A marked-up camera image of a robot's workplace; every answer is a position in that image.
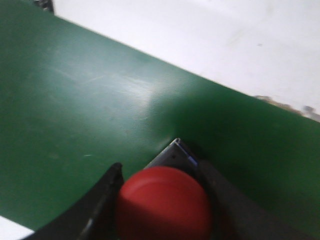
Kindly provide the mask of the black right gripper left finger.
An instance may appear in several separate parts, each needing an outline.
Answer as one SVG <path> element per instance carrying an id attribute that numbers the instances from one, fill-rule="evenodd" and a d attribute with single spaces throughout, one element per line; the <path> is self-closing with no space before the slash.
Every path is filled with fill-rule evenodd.
<path id="1" fill-rule="evenodd" d="M 77 202 L 54 220 L 27 236 L 28 240 L 116 240 L 116 200 L 124 184 L 116 162 Z"/>

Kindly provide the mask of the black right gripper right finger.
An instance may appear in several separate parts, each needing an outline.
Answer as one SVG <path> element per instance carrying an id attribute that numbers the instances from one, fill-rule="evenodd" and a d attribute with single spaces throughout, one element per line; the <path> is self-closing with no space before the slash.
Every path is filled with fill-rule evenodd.
<path id="1" fill-rule="evenodd" d="M 199 162 L 199 180 L 210 197 L 215 240 L 315 239 L 269 214 L 207 160 Z"/>

